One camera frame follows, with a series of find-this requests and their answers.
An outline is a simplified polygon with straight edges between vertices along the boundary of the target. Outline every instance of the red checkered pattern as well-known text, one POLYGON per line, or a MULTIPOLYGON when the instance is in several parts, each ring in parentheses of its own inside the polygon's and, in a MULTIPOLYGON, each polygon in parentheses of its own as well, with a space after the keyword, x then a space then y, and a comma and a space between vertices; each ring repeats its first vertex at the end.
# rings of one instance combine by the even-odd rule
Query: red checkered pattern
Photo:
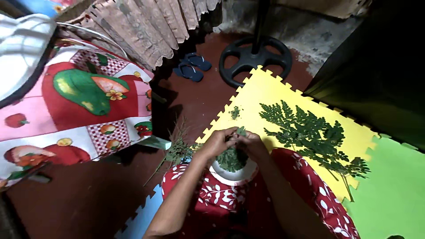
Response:
POLYGON ((99 155, 109 155, 118 150, 130 146, 130 137, 128 136, 127 126, 124 120, 118 120, 103 124, 89 125, 86 126, 88 134, 90 135, 91 141, 96 148, 99 155), (102 134, 100 128, 104 125, 113 125, 115 130, 111 134, 102 134), (112 151, 106 147, 109 140, 116 139, 120 142, 118 149, 112 151))
POLYGON ((128 61, 124 61, 118 57, 112 59, 106 54, 105 51, 102 50, 78 50, 77 53, 69 60, 69 62, 77 65, 77 69, 90 72, 85 63, 86 61, 89 61, 96 67, 96 72, 98 74, 110 77, 118 73, 129 63, 128 61), (102 54, 108 58, 107 66, 100 65, 96 53, 102 54))

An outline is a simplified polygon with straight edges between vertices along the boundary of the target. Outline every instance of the hand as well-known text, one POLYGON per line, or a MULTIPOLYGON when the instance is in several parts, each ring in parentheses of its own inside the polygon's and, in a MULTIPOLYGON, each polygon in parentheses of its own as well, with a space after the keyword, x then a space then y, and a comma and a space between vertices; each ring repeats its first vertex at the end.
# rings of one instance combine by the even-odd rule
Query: hand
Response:
POLYGON ((214 131, 197 153, 204 155, 207 159, 220 155, 226 149, 236 145, 232 135, 237 129, 238 127, 231 127, 214 131))
POLYGON ((270 158, 269 151, 258 134, 246 131, 245 137, 237 134, 235 138, 238 142, 237 147, 245 151, 254 162, 259 163, 261 160, 270 158))

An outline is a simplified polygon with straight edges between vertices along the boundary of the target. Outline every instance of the red floor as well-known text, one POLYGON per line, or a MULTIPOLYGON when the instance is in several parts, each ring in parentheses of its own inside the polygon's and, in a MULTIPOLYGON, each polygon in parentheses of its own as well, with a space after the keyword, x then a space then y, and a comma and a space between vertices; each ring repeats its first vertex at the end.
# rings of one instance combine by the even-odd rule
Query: red floor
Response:
MULTIPOLYGON (((180 119, 185 116, 190 127, 187 143, 193 143, 202 136, 205 128, 210 127, 210 122, 217 119, 224 105, 230 104, 230 97, 237 93, 221 79, 218 59, 221 51, 238 38, 240 36, 210 34, 205 37, 205 43, 196 46, 197 52, 213 65, 204 72, 199 83, 177 77, 174 73, 167 77, 170 68, 160 68, 152 88, 167 98, 168 103, 153 102, 155 135, 168 138, 167 130, 172 131, 176 116, 180 119)), ((292 54, 292 70, 284 82, 303 91, 312 77, 306 71, 308 64, 296 60, 296 51, 292 54)), ((279 70, 273 66, 267 69, 275 73, 279 70)), ((236 79, 245 77, 249 74, 239 74, 236 79)), ((156 174, 143 187, 164 152, 134 145, 120 155, 130 163, 126 166, 112 162, 88 162, 66 167, 49 165, 43 172, 53 178, 50 183, 26 180, 9 189, 7 195, 29 236, 32 239, 113 238, 161 181, 162 175, 156 174)))

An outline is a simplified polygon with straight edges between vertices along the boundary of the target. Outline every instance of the green foam mat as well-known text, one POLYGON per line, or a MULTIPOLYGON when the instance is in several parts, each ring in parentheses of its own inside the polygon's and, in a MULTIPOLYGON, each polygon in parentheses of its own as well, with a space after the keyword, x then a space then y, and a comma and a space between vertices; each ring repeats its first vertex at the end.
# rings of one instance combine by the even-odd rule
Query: green foam mat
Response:
POLYGON ((425 238, 425 154, 383 135, 368 162, 371 173, 344 200, 362 239, 425 238))

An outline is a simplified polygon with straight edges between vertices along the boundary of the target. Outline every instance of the blue flip-flop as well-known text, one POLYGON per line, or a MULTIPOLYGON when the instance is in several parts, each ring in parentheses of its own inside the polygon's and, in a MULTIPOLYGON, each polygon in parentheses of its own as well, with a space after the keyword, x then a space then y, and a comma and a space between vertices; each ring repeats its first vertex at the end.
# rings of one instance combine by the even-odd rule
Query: blue flip-flop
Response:
POLYGON ((197 66, 203 71, 208 71, 211 68, 211 63, 206 61, 203 56, 198 55, 196 52, 184 55, 184 60, 193 66, 197 66))
POLYGON ((200 82, 204 77, 202 72, 195 70, 195 68, 187 62, 181 62, 176 68, 173 68, 173 72, 179 77, 184 77, 194 82, 200 82))

